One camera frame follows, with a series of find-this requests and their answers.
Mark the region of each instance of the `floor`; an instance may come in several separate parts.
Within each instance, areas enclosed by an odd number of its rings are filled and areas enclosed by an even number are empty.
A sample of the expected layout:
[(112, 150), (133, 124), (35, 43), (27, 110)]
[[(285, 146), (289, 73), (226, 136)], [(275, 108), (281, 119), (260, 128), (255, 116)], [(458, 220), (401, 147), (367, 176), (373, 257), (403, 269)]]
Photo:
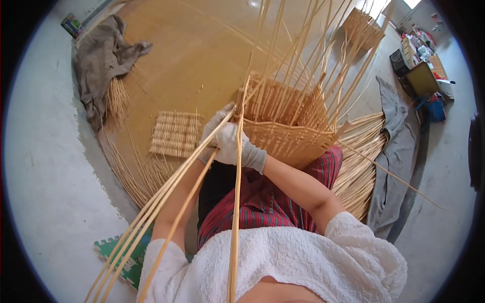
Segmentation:
[[(76, 12), (89, 11), (88, 6), (95, 5), (95, 0), (91, 2), (85, 7), (77, 4), (80, 7), (76, 8)], [(93, 242), (123, 233), (136, 215), (135, 208), (99, 150), (79, 102), (71, 65), (75, 50), (72, 39), (59, 26), (73, 3), (65, 0), (56, 6), (39, 27), (27, 50), (12, 91), (5, 141), (7, 190), (18, 232), (34, 268), (60, 302), (81, 302), (84, 299), (102, 267), (92, 247)], [(147, 7), (150, 7), (143, 6), (149, 5), (147, 3), (150, 4), (150, 0), (134, 1), (132, 5), (135, 6), (131, 9), (147, 12)], [(152, 5), (155, 5), (152, 9), (157, 9), (156, 2)], [(207, 13), (217, 14), (221, 22), (234, 22), (246, 32), (249, 31), (246, 27), (251, 24), (251, 18), (254, 18), (254, 12), (248, 11), (245, 1), (241, 7), (234, 8), (214, 6), (210, 1), (199, 5), (206, 8)], [(239, 16), (239, 11), (246, 13), (242, 17), (234, 17)], [(173, 22), (177, 22), (174, 12), (180, 12), (183, 18), (190, 20), (176, 31), (173, 27)], [(162, 23), (161, 32), (156, 32), (153, 24), (138, 22), (135, 26), (140, 19), (139, 14), (132, 14), (130, 18), (124, 16), (128, 22), (128, 40), (134, 42), (145, 38), (160, 41), (158, 48), (150, 54), (160, 58), (158, 63), (150, 66), (146, 58), (140, 60), (138, 70), (129, 75), (133, 81), (130, 84), (133, 96), (147, 95), (146, 91), (163, 96), (147, 96), (132, 113), (135, 118), (129, 127), (132, 133), (137, 133), (136, 144), (140, 149), (148, 143), (152, 124), (151, 120), (145, 124), (136, 123), (136, 116), (143, 116), (143, 110), (137, 110), (143, 103), (157, 111), (165, 109), (164, 98), (177, 100), (182, 96), (182, 99), (194, 100), (196, 108), (207, 118), (216, 107), (226, 103), (233, 89), (240, 85), (247, 57), (240, 59), (239, 54), (249, 52), (250, 48), (231, 34), (222, 34), (218, 28), (221, 25), (217, 22), (209, 19), (212, 23), (208, 23), (207, 16), (196, 15), (193, 8), (180, 5), (180, 1), (175, 5), (174, 0), (163, 12), (166, 22)], [(286, 21), (290, 31), (295, 28), (291, 17)], [(204, 24), (203, 28), (197, 28), (198, 22)], [(137, 36), (137, 27), (150, 35)], [(210, 42), (201, 43), (201, 35)], [(399, 44), (399, 37), (388, 27), (376, 59), (352, 96), (356, 97), (369, 84), (362, 93), (361, 102), (349, 111), (349, 119), (380, 110), (375, 75), (401, 90), (388, 59)], [(164, 60), (164, 51), (168, 51), (168, 47), (172, 52), (178, 51), (178, 56)], [(222, 51), (231, 55), (223, 58), (220, 55)], [(475, 193), (469, 186), (467, 151), (469, 121), (476, 110), (471, 77), (453, 37), (438, 46), (438, 53), (448, 76), (457, 83), (453, 87), (456, 101), (447, 107), (446, 123), (431, 125), (427, 162), (418, 189), (449, 210), (443, 211), (416, 198), (395, 242), (408, 261), (408, 280), (398, 299), (400, 302), (431, 301), (452, 270), (466, 241), (474, 205)], [(209, 63), (204, 61), (206, 57), (210, 58)], [(216, 68), (224, 69), (224, 75), (231, 71), (235, 74), (222, 77), (209, 72), (201, 76), (195, 72)], [(153, 73), (158, 69), (158, 74), (147, 77), (148, 72), (144, 69)], [(48, 77), (35, 77), (40, 73)], [(135, 79), (146, 81), (139, 84)], [(201, 84), (204, 84), (204, 89), (198, 94)], [(189, 103), (172, 101), (169, 104), (170, 108), (166, 109), (195, 110), (187, 107)], [(118, 143), (128, 146), (127, 137), (121, 135)], [(111, 302), (134, 301), (135, 292), (125, 284), (117, 283), (115, 287), (110, 296)]]

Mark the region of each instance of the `white work glove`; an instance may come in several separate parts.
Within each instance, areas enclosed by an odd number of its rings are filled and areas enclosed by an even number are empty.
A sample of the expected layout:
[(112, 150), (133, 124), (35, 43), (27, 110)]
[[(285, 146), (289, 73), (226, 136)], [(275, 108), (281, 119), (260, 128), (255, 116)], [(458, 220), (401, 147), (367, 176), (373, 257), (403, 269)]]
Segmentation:
[[(201, 142), (204, 141), (209, 134), (219, 125), (219, 123), (227, 116), (227, 114), (234, 107), (234, 103), (229, 103), (224, 108), (216, 112), (215, 116), (204, 126)], [(236, 143), (236, 133), (238, 126), (235, 123), (227, 122), (215, 137), (211, 140), (208, 147), (199, 156), (199, 159), (207, 163), (210, 155), (214, 152), (216, 147), (220, 151), (215, 156), (215, 160), (225, 164), (237, 165), (238, 162), (238, 147)], [(263, 174), (264, 164), (266, 163), (266, 151), (254, 146), (249, 138), (242, 133), (242, 159), (243, 167), (250, 167)]]

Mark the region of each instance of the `woven basket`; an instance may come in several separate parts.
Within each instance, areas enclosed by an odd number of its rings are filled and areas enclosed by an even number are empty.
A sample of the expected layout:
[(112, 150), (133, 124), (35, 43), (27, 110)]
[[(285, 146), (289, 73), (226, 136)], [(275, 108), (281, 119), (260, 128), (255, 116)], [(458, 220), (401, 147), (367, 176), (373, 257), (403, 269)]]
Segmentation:
[(350, 41), (352, 43), (356, 41), (357, 43), (362, 43), (362, 41), (359, 41), (359, 38), (369, 35), (369, 38), (363, 41), (362, 44), (362, 48), (365, 50), (369, 50), (374, 45), (379, 44), (385, 36), (384, 29), (375, 22), (374, 18), (356, 8), (350, 12), (349, 16), (342, 24), (342, 28), (350, 35)]
[[(257, 72), (251, 72), (248, 95), (253, 92), (261, 79)], [(303, 169), (316, 158), (320, 157), (337, 140), (338, 135), (327, 130), (328, 117), (322, 100), (322, 94), (315, 92), (307, 94), (298, 109), (298, 100), (303, 92), (288, 88), (286, 100), (281, 104), (281, 97), (285, 86), (277, 81), (267, 80), (263, 98), (257, 113), (256, 91), (246, 104), (244, 110), (243, 129), (249, 141), (255, 146), (265, 149), (269, 155), (292, 167)], [(239, 90), (238, 105), (241, 104), (243, 90)], [(297, 112), (292, 126), (291, 120)], [(312, 125), (306, 126), (306, 120), (314, 111), (318, 111), (319, 119)]]

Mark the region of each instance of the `gray tarp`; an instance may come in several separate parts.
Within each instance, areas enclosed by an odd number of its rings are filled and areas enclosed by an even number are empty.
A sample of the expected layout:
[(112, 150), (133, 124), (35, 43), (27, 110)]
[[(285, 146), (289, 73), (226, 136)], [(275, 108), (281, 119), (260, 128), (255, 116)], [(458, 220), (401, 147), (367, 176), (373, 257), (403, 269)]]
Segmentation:
[(76, 72), (86, 119), (94, 131), (101, 128), (106, 100), (104, 93), (110, 80), (129, 72), (138, 57), (150, 52), (152, 44), (141, 41), (126, 45), (126, 23), (113, 15), (107, 17), (82, 40), (76, 54)]
[[(380, 84), (382, 110), (386, 117), (383, 131), (388, 135), (388, 142), (375, 161), (409, 183), (421, 126), (413, 109), (395, 94), (394, 89), (381, 78), (377, 77), (377, 80)], [(367, 215), (367, 225), (376, 237), (388, 237), (392, 225), (399, 218), (399, 209), (407, 188), (393, 176), (376, 168), (375, 186)]]

